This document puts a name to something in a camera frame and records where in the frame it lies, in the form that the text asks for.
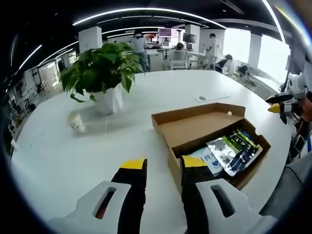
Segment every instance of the office chair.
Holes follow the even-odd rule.
[[[170,60],[170,70],[187,69],[187,59],[189,52],[184,50],[173,50],[173,56]]]
[[[219,68],[218,70],[221,69],[221,73],[224,75],[233,74],[234,63],[232,60],[227,60],[223,67],[220,67],[217,63],[214,64],[214,70],[216,71],[215,68]]]

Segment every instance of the computer monitor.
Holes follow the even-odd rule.
[[[159,28],[158,29],[159,38],[170,38],[171,37],[171,28]]]
[[[168,48],[168,47],[171,47],[170,42],[164,41],[164,42],[162,43],[162,48]]]
[[[192,50],[193,49],[192,44],[187,43],[186,44],[186,49],[187,50]]]
[[[187,43],[195,43],[196,42],[196,35],[193,34],[183,34],[183,41]]]

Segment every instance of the white flower pot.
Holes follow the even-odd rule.
[[[110,88],[104,94],[103,92],[92,93],[96,101],[96,109],[104,115],[116,113],[122,108],[122,95],[120,85],[114,89]]]

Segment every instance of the cardboard box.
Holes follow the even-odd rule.
[[[181,192],[181,171],[179,158],[206,146],[206,142],[217,139],[224,133],[240,128],[246,131],[259,144],[263,151],[244,171],[231,177],[225,175],[238,189],[254,176],[270,145],[263,136],[255,133],[255,128],[248,122],[245,116],[245,107],[213,103],[200,105],[180,110],[168,111],[152,115],[154,128],[161,134],[168,146],[168,166],[175,180],[178,190]]]

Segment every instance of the round table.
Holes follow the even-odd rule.
[[[196,97],[205,96],[205,102]],[[123,109],[101,116],[93,103],[77,103],[62,93],[31,114],[12,157],[20,190],[42,219],[64,217],[77,200],[103,180],[110,181],[129,159],[148,159],[142,233],[183,233],[186,218],[180,194],[167,166],[167,148],[152,127],[151,114],[211,102],[246,107],[245,117],[271,148],[254,177],[242,189],[250,207],[259,212],[283,171],[291,129],[269,105],[234,80],[215,71],[180,70],[136,74]],[[78,110],[86,132],[76,135],[66,118]]]

